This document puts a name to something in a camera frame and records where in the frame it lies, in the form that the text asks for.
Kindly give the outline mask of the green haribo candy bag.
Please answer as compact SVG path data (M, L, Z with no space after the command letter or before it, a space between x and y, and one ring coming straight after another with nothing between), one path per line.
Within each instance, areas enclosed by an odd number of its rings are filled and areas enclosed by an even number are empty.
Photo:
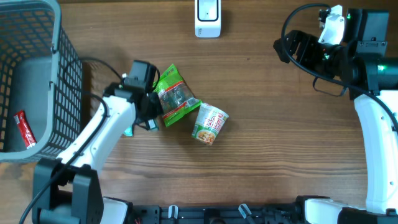
M166 127L202 104L202 100L195 97L174 64L161 74L154 91L159 96L163 109L162 119Z

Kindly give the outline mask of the teal snack packet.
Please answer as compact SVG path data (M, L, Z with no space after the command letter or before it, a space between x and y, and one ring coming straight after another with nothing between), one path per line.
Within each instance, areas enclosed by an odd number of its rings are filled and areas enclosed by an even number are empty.
M125 136L127 136L127 137L133 137L134 131L133 131L132 126L129 126L129 127L123 132L123 134L124 134Z

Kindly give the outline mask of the cup noodles container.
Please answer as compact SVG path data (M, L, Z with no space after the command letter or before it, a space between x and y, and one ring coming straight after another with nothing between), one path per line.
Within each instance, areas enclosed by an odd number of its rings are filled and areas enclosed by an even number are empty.
M229 115L221 109L202 103L192 131L192 138L212 145Z

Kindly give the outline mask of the red snack bar wrapper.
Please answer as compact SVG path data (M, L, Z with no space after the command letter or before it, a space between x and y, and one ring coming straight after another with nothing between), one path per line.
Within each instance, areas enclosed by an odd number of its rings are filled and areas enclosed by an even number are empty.
M37 141L34 137L34 134L31 130L30 126L29 126L29 123L27 121L24 110L18 111L14 115L14 119L16 121L17 128L22 136L22 139L24 141L26 148L30 149L33 146L35 146Z

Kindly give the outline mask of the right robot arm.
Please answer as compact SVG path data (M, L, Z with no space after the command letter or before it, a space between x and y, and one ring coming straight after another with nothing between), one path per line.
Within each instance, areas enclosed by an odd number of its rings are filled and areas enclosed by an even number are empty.
M316 80L342 87L361 123L367 168L363 208L299 196L293 223L397 222L397 59L385 56L389 12L318 3L319 37L283 28L274 49Z

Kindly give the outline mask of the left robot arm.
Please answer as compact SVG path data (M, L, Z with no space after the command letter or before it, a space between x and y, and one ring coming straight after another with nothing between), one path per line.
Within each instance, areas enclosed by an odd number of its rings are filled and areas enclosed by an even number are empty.
M99 97L95 115L78 137L56 158L35 166L32 201L21 216L33 223L134 223L132 203L104 197L99 173L127 128L151 129L162 114L158 94L159 69L135 60L120 82Z

